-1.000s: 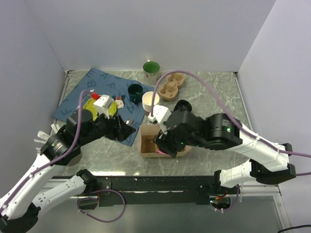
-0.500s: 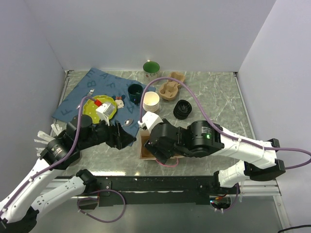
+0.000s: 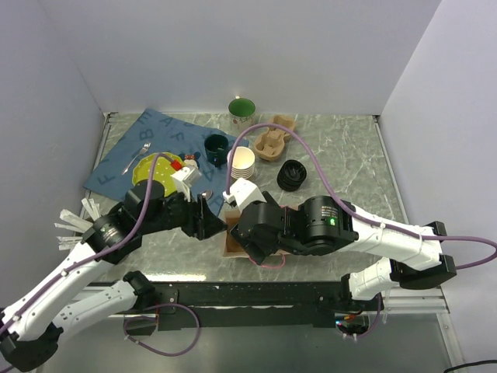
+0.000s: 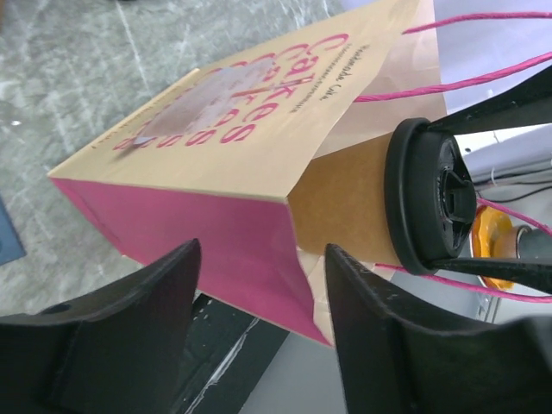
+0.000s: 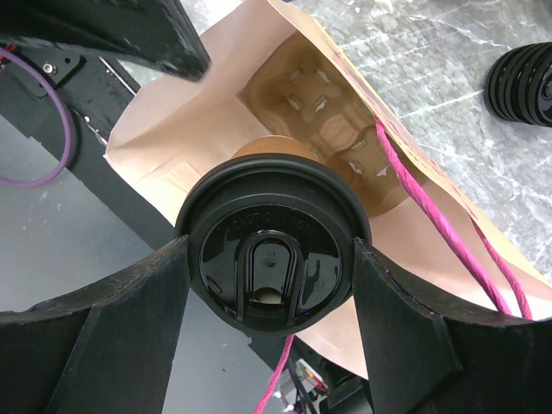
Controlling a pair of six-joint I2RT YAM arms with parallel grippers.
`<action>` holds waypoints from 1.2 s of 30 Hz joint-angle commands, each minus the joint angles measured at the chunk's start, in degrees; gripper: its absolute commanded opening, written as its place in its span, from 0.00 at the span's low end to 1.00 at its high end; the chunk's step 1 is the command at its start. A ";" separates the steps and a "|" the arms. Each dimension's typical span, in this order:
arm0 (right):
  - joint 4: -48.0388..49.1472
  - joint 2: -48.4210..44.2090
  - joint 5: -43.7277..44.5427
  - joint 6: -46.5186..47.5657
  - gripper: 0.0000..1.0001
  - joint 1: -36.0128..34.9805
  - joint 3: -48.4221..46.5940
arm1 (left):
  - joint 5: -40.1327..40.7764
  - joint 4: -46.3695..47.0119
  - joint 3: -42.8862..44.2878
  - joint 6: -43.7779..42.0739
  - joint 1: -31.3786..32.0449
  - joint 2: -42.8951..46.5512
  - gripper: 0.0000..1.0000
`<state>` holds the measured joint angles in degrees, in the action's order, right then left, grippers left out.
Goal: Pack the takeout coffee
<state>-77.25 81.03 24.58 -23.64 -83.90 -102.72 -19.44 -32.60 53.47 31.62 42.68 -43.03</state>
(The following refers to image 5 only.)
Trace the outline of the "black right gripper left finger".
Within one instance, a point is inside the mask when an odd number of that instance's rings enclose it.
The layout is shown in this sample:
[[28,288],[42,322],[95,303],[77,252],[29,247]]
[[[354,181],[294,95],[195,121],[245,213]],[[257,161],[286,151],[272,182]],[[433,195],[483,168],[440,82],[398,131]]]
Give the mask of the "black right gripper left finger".
[[4,413],[160,413],[188,295],[187,240],[1,315]]

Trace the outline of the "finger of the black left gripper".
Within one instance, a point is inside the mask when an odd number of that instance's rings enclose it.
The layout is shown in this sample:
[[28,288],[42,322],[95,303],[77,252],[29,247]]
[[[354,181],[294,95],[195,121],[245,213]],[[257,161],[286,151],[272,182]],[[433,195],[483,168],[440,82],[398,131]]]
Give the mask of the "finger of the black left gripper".
[[210,67],[179,1],[2,1],[1,42],[125,60],[191,82]]

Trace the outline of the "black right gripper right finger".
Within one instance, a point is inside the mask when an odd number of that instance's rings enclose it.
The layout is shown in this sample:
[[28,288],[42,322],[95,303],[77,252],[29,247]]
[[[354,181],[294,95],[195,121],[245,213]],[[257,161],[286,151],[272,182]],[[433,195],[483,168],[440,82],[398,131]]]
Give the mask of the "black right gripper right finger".
[[362,240],[354,253],[354,303],[376,412],[550,412],[550,320],[470,303]]

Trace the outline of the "cream cakes paper bag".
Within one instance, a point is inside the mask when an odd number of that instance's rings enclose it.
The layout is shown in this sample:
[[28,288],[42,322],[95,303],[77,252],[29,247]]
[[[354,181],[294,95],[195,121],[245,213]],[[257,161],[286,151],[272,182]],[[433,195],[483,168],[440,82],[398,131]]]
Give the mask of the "cream cakes paper bag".
[[[321,26],[281,1],[246,1],[207,30],[201,41],[211,65],[200,82],[165,76],[143,86],[111,132],[110,166],[175,228],[186,197],[205,174],[232,160],[248,142],[275,135],[246,106],[243,92],[275,49],[295,34],[306,37],[368,107],[379,144],[408,195],[384,214],[367,214],[372,238],[364,242],[470,303],[551,322],[545,279],[415,144]],[[346,302],[307,329],[275,337],[285,338],[282,362],[288,361],[292,342],[302,339],[368,380],[353,279]]]

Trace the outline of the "brown paper coffee cup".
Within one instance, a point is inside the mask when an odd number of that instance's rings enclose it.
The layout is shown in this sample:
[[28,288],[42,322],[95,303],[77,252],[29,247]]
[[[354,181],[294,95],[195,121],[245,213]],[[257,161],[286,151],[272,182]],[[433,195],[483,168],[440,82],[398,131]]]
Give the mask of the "brown paper coffee cup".
[[268,135],[240,147],[232,159],[255,154],[289,154],[318,162],[318,156],[300,141],[283,135]]

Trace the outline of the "black cup lid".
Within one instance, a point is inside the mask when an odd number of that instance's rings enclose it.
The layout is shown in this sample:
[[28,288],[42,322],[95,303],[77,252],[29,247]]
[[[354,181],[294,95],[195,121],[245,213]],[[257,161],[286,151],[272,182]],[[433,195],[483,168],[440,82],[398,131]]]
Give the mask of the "black cup lid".
[[307,329],[352,293],[367,213],[328,167],[289,154],[241,156],[205,174],[175,223],[193,291],[250,335]]

